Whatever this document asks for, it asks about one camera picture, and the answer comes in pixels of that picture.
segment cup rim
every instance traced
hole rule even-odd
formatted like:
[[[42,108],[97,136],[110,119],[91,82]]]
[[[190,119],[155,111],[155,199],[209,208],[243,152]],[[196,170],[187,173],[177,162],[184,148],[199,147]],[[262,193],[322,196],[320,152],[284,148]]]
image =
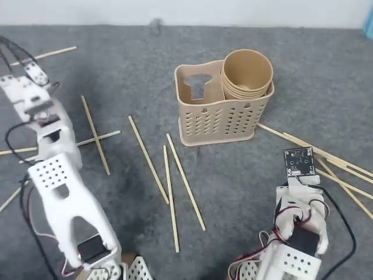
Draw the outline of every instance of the cup rim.
[[[235,50],[235,51],[230,52],[230,53],[225,57],[225,59],[223,60],[223,64],[222,64],[222,66],[221,66],[221,73],[220,73],[221,76],[225,76],[227,82],[228,82],[232,87],[236,88],[237,90],[240,90],[240,87],[238,87],[237,85],[235,85],[234,83],[232,83],[231,80],[229,80],[229,78],[227,77],[226,72],[225,72],[225,70],[224,70],[224,66],[225,66],[226,61],[227,61],[227,59],[229,58],[229,56],[233,55],[234,53],[240,52],[240,51],[249,51],[249,52],[251,52],[251,53],[253,52],[253,53],[259,54],[259,55],[260,55],[262,58],[264,58],[265,61],[269,64],[269,66],[270,66],[270,70],[271,70],[271,75],[270,75],[270,79],[268,80],[268,82],[267,82],[264,86],[262,86],[262,87],[259,87],[259,88],[257,88],[257,89],[252,89],[252,90],[246,90],[246,91],[247,91],[247,92],[255,92],[255,91],[259,91],[259,90],[261,90],[261,89],[264,89],[266,86],[268,86],[268,84],[271,83],[271,81],[272,81],[272,79],[273,79],[273,66],[272,66],[272,63],[270,62],[270,60],[268,59],[268,57],[266,57],[264,54],[262,54],[261,52],[256,51],[256,50],[252,50],[252,49],[249,49],[249,48],[242,48],[242,49],[239,49],[239,50]]]

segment circuit board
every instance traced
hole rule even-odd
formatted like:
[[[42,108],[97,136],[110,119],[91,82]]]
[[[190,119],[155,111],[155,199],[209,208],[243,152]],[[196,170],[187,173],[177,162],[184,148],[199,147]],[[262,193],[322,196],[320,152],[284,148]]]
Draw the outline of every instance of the circuit board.
[[[315,175],[312,147],[284,150],[287,177]]]

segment paper cup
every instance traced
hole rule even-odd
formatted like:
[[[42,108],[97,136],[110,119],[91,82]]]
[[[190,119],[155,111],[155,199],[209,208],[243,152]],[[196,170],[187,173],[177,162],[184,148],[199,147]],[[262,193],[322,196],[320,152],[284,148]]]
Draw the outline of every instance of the paper cup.
[[[221,75],[227,87],[242,94],[262,91],[269,87],[273,78],[273,67],[263,54],[254,50],[231,52],[223,62]]]

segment gray carpet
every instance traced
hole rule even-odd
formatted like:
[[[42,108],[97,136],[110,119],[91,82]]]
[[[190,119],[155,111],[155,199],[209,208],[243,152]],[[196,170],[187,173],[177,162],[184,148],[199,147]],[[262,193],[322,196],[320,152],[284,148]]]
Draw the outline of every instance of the gray carpet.
[[[81,175],[102,204],[123,251],[144,256],[158,280],[219,280],[237,255],[259,248],[258,232],[270,230],[275,187],[286,179],[283,149],[295,147],[260,128],[247,142],[186,148],[178,136],[174,69],[221,59],[238,48],[267,55],[275,68],[276,93],[261,122],[287,131],[363,168],[372,165],[373,41],[359,30],[247,29],[220,27],[0,27],[0,33],[34,55],[64,47],[78,50],[40,60],[75,127],[77,141],[92,137],[80,101],[85,95],[99,134],[122,130],[102,141],[112,175],[107,176],[94,144],[81,148]],[[175,254],[168,206],[154,182],[127,120],[131,114],[165,184],[162,145],[173,136],[206,223],[203,232],[175,162],[171,161],[181,252]],[[0,95],[0,135],[19,122]],[[32,132],[20,129],[15,147],[33,146]],[[6,149],[4,141],[0,148]],[[371,185],[340,170],[336,174],[363,190]],[[18,188],[26,171],[11,155],[0,157],[0,201]],[[341,206],[357,238],[356,255],[330,279],[372,279],[372,220],[336,183],[322,185]],[[373,203],[359,196],[373,211]],[[33,213],[48,231],[37,193]],[[89,236],[77,222],[78,240]],[[351,249],[350,237],[332,207],[327,221],[330,246],[321,277]],[[18,202],[0,214],[0,278],[48,279]],[[43,244],[55,270],[63,262],[53,240]]]

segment white wall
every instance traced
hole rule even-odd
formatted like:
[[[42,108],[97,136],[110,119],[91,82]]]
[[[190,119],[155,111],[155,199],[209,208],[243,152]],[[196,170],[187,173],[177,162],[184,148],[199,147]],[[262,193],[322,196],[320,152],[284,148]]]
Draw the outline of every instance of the white wall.
[[[359,29],[373,0],[0,0],[0,25],[165,25]]]

